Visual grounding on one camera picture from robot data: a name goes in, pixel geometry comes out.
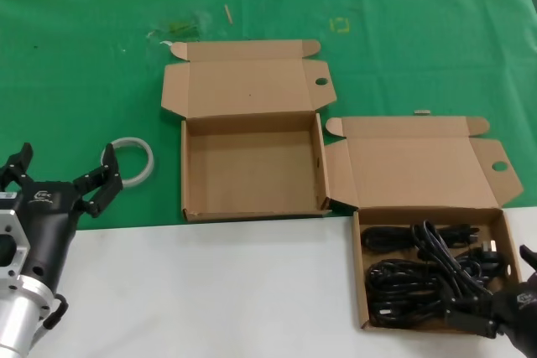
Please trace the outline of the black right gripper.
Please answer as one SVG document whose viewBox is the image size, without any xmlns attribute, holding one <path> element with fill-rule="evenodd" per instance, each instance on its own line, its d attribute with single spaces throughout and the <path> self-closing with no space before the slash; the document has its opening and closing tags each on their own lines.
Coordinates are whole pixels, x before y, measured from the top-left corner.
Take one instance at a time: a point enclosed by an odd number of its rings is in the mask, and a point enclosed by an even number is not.
<svg viewBox="0 0 537 358">
<path fill-rule="evenodd" d="M 536 357 L 537 254 L 526 245 L 520 257 L 534 270 L 526 282 L 495 294 L 449 298 L 445 301 L 445 322 L 469 334 L 495 339 L 502 333 L 525 357 Z"/>
</svg>

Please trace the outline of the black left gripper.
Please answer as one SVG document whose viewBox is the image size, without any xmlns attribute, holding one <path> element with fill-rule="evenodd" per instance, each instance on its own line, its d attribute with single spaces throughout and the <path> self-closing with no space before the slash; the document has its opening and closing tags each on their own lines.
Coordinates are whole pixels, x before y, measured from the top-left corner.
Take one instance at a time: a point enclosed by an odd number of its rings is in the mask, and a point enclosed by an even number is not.
<svg viewBox="0 0 537 358">
<path fill-rule="evenodd" d="M 123 190 L 123 182 L 111 143 L 104 149 L 101 165 L 73 184 L 33 182 L 27 175 L 33 155 L 31 144 L 24 143 L 18 153 L 9 156 L 1 167 L 0 187 L 2 192 L 11 183 L 22 188 L 15 211 L 30 249 L 21 273 L 54 292 L 81 213 L 97 218 Z"/>
</svg>

